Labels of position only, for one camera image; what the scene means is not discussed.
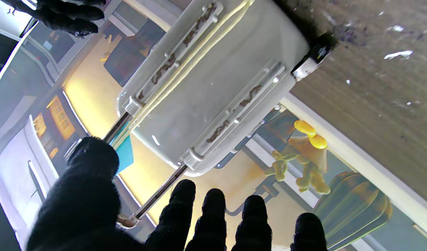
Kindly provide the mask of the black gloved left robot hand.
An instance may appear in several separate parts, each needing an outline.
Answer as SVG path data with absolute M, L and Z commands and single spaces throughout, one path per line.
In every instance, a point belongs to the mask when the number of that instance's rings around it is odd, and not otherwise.
M 196 185 L 181 180 L 143 243 L 118 229 L 121 202 L 113 178 L 119 157 L 100 138 L 86 137 L 67 163 L 67 170 L 39 209 L 27 251 L 225 251 L 226 199 L 220 189 L 204 197 L 193 238 L 191 226 Z

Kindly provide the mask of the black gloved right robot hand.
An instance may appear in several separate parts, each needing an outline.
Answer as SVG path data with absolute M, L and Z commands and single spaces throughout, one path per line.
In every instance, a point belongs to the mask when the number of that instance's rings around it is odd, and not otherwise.
M 78 2 L 79 4 L 63 0 L 38 0 L 36 9 L 32 9 L 21 0 L 3 0 L 3 3 L 14 10 L 32 16 L 52 30 L 61 30 L 77 38 L 98 33 L 98 26 L 93 21 L 104 19 L 104 12 L 99 7 L 106 5 L 106 1 Z

